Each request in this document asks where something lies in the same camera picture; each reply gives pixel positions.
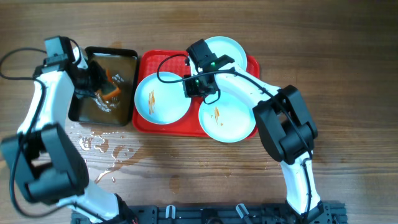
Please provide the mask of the orange green sponge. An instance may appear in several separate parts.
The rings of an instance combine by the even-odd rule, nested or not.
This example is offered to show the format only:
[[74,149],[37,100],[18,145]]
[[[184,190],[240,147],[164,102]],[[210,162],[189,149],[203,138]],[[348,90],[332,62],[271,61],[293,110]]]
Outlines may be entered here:
[[117,97],[121,90],[112,79],[110,71],[108,69],[103,70],[101,75],[102,77],[100,78],[99,87],[95,91],[96,96],[100,97],[104,101]]

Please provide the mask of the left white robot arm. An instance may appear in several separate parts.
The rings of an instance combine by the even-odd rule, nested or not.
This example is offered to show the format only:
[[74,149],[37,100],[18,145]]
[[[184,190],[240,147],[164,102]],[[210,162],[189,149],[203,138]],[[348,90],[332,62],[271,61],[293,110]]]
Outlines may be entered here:
[[66,110],[74,92],[115,91],[108,72],[96,62],[77,65],[64,60],[38,66],[30,78],[35,93],[29,112],[17,134],[1,142],[10,168],[9,193],[12,205],[23,216],[29,213],[16,199],[20,190],[29,203],[52,205],[56,212],[69,207],[92,223],[124,223],[134,214],[116,194],[109,193],[88,177],[88,168],[67,136]]

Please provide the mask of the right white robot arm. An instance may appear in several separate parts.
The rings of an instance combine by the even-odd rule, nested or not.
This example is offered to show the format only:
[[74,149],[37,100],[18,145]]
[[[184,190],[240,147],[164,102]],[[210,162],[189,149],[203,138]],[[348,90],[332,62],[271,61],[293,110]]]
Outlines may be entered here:
[[282,168],[287,203],[297,215],[309,217],[321,201],[312,171],[318,130],[298,89],[267,84],[229,56],[211,60],[205,69],[191,58],[186,63],[191,67],[191,82],[200,86],[204,77],[210,78],[217,89],[252,110],[264,149]]

